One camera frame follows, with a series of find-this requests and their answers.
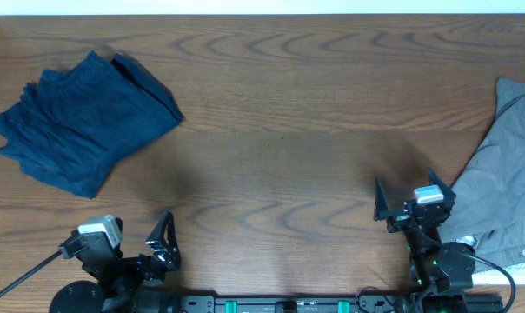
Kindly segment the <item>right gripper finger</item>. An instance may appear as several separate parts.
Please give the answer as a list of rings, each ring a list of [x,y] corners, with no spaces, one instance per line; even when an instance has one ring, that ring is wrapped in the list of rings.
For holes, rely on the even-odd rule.
[[[395,216],[396,211],[390,210],[384,189],[378,179],[375,180],[375,208],[373,218],[375,221],[387,220]]]
[[[432,168],[429,168],[429,184],[430,185],[436,185],[439,190],[442,192],[444,196],[444,200],[455,200],[456,194],[455,192],[450,189],[439,177],[438,175],[433,171]]]

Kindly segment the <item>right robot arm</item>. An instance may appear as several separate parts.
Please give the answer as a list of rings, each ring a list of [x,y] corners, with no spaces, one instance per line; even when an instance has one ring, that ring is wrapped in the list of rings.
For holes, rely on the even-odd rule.
[[[394,312],[467,312],[465,291],[473,287],[475,250],[465,243],[442,242],[438,228],[448,220],[456,194],[433,170],[429,184],[414,190],[400,209],[389,207],[384,188],[375,181],[373,218],[389,233],[401,232],[409,252],[409,274],[415,287],[387,302]]]

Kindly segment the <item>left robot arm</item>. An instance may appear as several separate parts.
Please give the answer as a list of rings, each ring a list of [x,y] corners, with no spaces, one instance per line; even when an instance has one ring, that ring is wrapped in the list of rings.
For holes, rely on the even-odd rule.
[[[122,240],[123,221],[118,217],[93,216],[78,225],[58,249],[63,258],[78,259],[95,280],[61,288],[49,312],[179,312],[177,296],[157,288],[181,267],[173,214],[164,213],[145,240],[152,255],[125,257]]]

